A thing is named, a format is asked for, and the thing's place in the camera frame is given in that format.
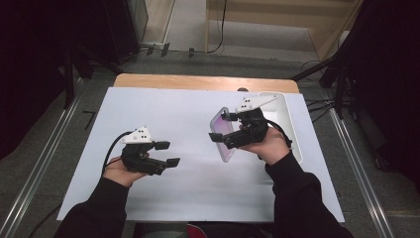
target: black cable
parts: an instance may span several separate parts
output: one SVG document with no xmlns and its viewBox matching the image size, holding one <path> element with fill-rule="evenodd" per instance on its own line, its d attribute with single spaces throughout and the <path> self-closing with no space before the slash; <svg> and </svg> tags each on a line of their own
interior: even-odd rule
<svg viewBox="0 0 420 238">
<path fill-rule="evenodd" d="M 308 109 L 308 111 L 309 112 L 314 112 L 314 111 L 317 111 L 319 109 L 323 109 L 323 108 L 326 108 L 326 107 L 332 108 L 332 107 L 334 107 L 335 103 L 336 102 L 330 102 L 330 103 L 327 103 L 326 105 L 321 106 L 321 107 L 315 107 L 315 108 Z"/>
<path fill-rule="evenodd" d="M 327 99 L 305 99 L 305 101 L 316 101 L 316 102 L 322 102 L 322 101 L 333 101 L 334 98 L 327 98 Z"/>
<path fill-rule="evenodd" d="M 116 162 L 118 162 L 118 161 L 121 161 L 121 158 L 119 158 L 119 159 L 117 159 L 117 160 L 115 160 L 115 161 L 112 161 L 112 162 L 110 162 L 110 163 L 106 164 L 105 169 L 106 169 L 109 165 L 114 164 L 114 163 L 116 163 Z"/>
<path fill-rule="evenodd" d="M 142 51 L 139 51 L 139 52 L 137 52 L 135 54 L 132 54 L 132 55 L 130 55 L 128 57 L 125 57 L 125 58 L 121 59 L 123 61 L 121 63 L 119 63 L 119 65 L 125 64 L 126 62 L 130 61 L 133 57 L 138 56 L 138 55 L 141 55 L 143 53 L 146 53 L 147 51 L 148 50 L 142 50 Z"/>
<path fill-rule="evenodd" d="M 38 229 L 40 229 L 40 227 L 44 224 L 44 222 L 46 222 L 56 211 L 58 211 L 61 206 L 62 206 L 62 203 L 60 203 L 56 208 L 50 211 L 50 213 L 46 217 L 44 217 L 44 219 L 40 221 L 40 223 L 38 223 L 38 225 L 32 230 L 28 238 L 34 237 L 35 233 L 38 231 Z"/>
<path fill-rule="evenodd" d="M 284 133 L 283 128 L 281 128 L 277 123 L 275 123 L 273 121 L 270 121 L 270 120 L 265 120 L 265 121 L 283 135 L 283 138 L 284 138 L 284 141 L 286 142 L 287 147 L 291 148 L 292 141 L 290 141 L 290 139 L 288 138 L 286 133 Z"/>
<path fill-rule="evenodd" d="M 303 67 L 305 66 L 305 65 L 307 65 L 308 63 L 310 63 L 310 62 L 319 62 L 319 63 L 321 63 L 322 64 L 322 62 L 321 61 L 319 61 L 319 60 L 310 60 L 310 61 L 306 61 L 301 67 L 300 67 L 300 72 L 302 72 L 302 69 L 303 69 Z M 307 76 L 305 76 L 305 78 L 306 79 L 308 79 L 308 80 L 310 80 L 310 81 L 314 81 L 314 80 L 316 80 L 316 79 L 313 79 L 313 78 L 309 78 L 309 77 L 307 77 Z"/>
<path fill-rule="evenodd" d="M 312 123 L 318 121 L 321 117 L 323 117 L 331 108 L 328 108 L 327 110 L 325 110 L 319 117 L 315 118 Z"/>
<path fill-rule="evenodd" d="M 225 28 L 225 17 L 226 17 L 226 5 L 227 5 L 227 2 L 228 2 L 228 0 L 225 0 L 225 5 L 223 7 L 222 33 L 221 33 L 222 36 L 221 36 L 221 39 L 220 39 L 219 46 L 215 50 L 210 51 L 210 52 L 204 52 L 204 51 L 200 51 L 200 52 L 186 52 L 186 51 L 176 51 L 176 50 L 167 50 L 167 51 L 168 52 L 172 52 L 172 53 L 188 53 L 188 54 L 203 54 L 203 55 L 205 55 L 205 54 L 213 54 L 213 53 L 217 52 L 220 49 L 220 47 L 222 46 L 222 44 L 223 44 L 223 37 L 224 37 L 223 32 L 224 32 L 224 28 Z M 159 48 L 154 48 L 154 50 L 156 50 L 156 51 L 163 51 L 162 49 L 159 49 Z"/>
<path fill-rule="evenodd" d="M 115 141 L 112 143 L 111 147 L 110 147 L 110 148 L 109 148 L 109 150 L 108 150 L 108 153 L 106 154 L 105 161 L 104 161 L 104 165 L 102 166 L 102 173 L 101 173 L 101 175 L 103 175 L 103 174 L 104 174 L 104 172 L 105 172 L 105 168 L 108 166 L 109 156 L 111 155 L 111 152 L 112 152 L 112 150 L 113 150 L 113 149 L 114 149 L 114 147 L 115 147 L 115 144 L 117 144 L 117 142 L 118 142 L 121 138 L 123 138 L 123 137 L 125 137 L 125 136 L 127 136 L 127 135 L 130 135 L 131 133 L 133 133 L 133 132 L 124 132 L 123 134 L 121 134 L 120 136 L 118 136 L 118 137 L 117 137 L 117 139 L 115 139 Z"/>
<path fill-rule="evenodd" d="M 311 102 L 311 103 L 309 103 L 309 104 L 307 104 L 306 106 L 312 106 L 312 105 L 314 105 L 314 104 L 317 104 L 317 103 L 320 103 L 320 102 L 326 102 L 327 104 L 331 104 L 331 103 L 334 103 L 334 100 L 319 100 L 319 101 L 313 101 L 313 102 Z"/>
<path fill-rule="evenodd" d="M 225 0 L 225 6 L 223 7 L 223 17 L 222 17 L 222 38 L 220 39 L 219 46 L 218 46 L 215 50 L 210 51 L 210 52 L 207 52 L 207 54 L 212 54 L 212 53 L 217 52 L 217 50 L 219 50 L 219 48 L 222 46 L 222 43 L 223 43 L 223 29 L 224 29 L 224 27 L 225 27 L 226 3 L 227 3 L 227 2 L 228 2 L 228 0 Z"/>
</svg>

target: white mount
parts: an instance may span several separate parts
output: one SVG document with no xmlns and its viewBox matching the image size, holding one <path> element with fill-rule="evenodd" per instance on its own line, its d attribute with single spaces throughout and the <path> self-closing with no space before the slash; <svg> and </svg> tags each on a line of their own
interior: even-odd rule
<svg viewBox="0 0 420 238">
<path fill-rule="evenodd" d="M 275 99 L 278 99 L 278 95 L 272 96 L 258 96 L 258 97 L 246 97 L 236 109 L 237 113 L 251 111 L 257 109 Z"/>
<path fill-rule="evenodd" d="M 143 143 L 151 143 L 152 137 L 149 133 L 149 129 L 144 126 L 140 129 L 136 129 L 136 131 L 132 132 L 130 135 L 127 135 L 121 139 L 121 143 L 123 144 L 143 144 Z"/>
</svg>

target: left hand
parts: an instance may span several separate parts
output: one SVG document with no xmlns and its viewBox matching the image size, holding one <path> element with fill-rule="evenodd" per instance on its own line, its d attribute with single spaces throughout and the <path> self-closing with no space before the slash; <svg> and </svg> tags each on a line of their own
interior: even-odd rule
<svg viewBox="0 0 420 238">
<path fill-rule="evenodd" d="M 144 173 L 128 171 L 120 157 L 112 159 L 110 163 L 112 164 L 105 168 L 103 177 L 123 186 L 130 187 L 137 179 L 147 176 L 147 174 Z"/>
</svg>

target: black curtain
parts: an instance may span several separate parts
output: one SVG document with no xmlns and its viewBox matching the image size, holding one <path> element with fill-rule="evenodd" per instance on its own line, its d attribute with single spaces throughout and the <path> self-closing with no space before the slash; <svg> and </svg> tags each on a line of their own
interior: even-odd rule
<svg viewBox="0 0 420 238">
<path fill-rule="evenodd" d="M 53 1 L 3 0 L 0 8 L 0 159 L 64 90 Z"/>
<path fill-rule="evenodd" d="M 420 187 L 420 1 L 364 5 L 374 11 L 348 55 L 349 78 L 386 139 L 377 152 Z"/>
</svg>

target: red object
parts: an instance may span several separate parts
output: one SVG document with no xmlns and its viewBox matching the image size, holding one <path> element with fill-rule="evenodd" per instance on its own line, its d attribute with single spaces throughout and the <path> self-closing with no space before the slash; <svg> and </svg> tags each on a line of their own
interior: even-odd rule
<svg viewBox="0 0 420 238">
<path fill-rule="evenodd" d="M 197 226 L 187 224 L 186 232 L 188 234 L 188 238 L 207 238 L 206 234 Z"/>
</svg>

